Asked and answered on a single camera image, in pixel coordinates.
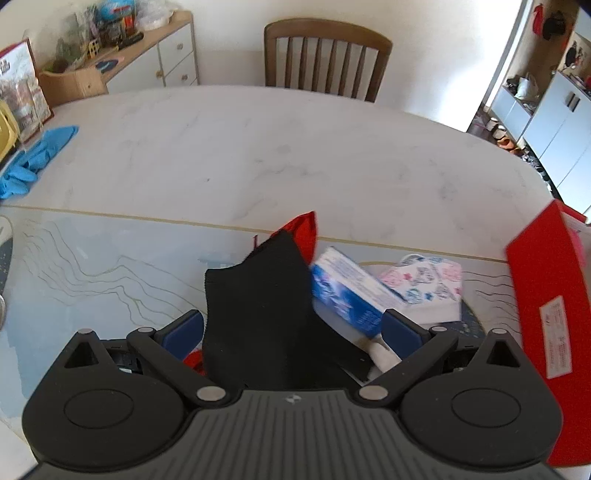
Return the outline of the red white cardboard box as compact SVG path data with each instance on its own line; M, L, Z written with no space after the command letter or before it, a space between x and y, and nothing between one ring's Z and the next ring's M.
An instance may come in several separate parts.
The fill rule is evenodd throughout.
M590 465L590 226L559 200L506 247L522 346L563 415L554 467Z

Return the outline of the floral tissue pack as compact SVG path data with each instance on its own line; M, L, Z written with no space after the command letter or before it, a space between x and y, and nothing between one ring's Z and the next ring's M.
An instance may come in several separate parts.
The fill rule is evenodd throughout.
M378 275L406 302L405 315L420 325L459 322L462 266L438 256L410 254Z

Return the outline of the blue white small box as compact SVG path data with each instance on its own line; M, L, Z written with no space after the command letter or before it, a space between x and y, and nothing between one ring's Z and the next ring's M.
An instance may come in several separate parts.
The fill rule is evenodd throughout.
M311 278L315 298L369 339L381 333L387 310L406 309L399 294L334 247L311 265Z

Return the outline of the black glove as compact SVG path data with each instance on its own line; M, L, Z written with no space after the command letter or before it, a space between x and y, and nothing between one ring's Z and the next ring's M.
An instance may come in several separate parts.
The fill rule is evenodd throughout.
M353 389L374 366L315 313L311 271L290 234L207 270L205 293L204 369L226 390Z

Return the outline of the light blue table mat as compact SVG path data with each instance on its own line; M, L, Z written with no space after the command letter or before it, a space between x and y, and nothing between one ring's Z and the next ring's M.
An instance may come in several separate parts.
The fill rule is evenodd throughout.
M120 338L206 307L204 275L242 261L264 235L243 229L9 206L13 253L1 331L1 421L26 401L81 328Z

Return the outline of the blue rubber glove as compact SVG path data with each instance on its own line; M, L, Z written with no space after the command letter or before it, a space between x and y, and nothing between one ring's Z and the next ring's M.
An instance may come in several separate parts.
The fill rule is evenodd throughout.
M19 151L1 176L1 199L27 195L39 173L77 135L79 127L63 126L46 130L29 149Z

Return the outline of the white tall cupboard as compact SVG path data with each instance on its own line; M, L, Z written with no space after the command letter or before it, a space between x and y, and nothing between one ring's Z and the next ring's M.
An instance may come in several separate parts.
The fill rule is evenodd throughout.
M507 73L490 110L553 195L590 214L590 3L528 1ZM515 98L532 74L538 97Z

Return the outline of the white handbag on shelf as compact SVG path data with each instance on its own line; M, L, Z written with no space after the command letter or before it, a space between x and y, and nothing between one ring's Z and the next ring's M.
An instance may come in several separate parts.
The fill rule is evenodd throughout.
M539 88L535 77L527 73L519 78L515 98L523 102L534 101L539 94Z

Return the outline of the white wooden drawer cabinet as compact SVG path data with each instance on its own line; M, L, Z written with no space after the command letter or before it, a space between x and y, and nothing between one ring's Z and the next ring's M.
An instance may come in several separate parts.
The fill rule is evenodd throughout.
M122 50L105 53L99 64L116 64L99 73L110 94L164 87L197 86L198 69L192 13L176 10L169 22L144 33Z

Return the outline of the picture book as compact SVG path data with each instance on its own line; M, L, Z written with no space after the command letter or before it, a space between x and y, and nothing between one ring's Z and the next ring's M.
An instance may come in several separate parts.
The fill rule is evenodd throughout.
M1 51L1 99L14 116L23 143L53 116L37 78L29 39Z

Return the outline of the wooden dining chair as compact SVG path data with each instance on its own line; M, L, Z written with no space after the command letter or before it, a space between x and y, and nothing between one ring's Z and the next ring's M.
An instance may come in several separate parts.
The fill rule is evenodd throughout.
M264 27L263 48L267 87L335 94L374 103L393 42L352 23L291 18Z

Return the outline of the blue globe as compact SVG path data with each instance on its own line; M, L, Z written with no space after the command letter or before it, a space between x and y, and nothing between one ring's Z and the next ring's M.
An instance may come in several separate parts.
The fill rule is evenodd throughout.
M104 23L122 20L134 14L134 0L104 0L98 6L98 14Z

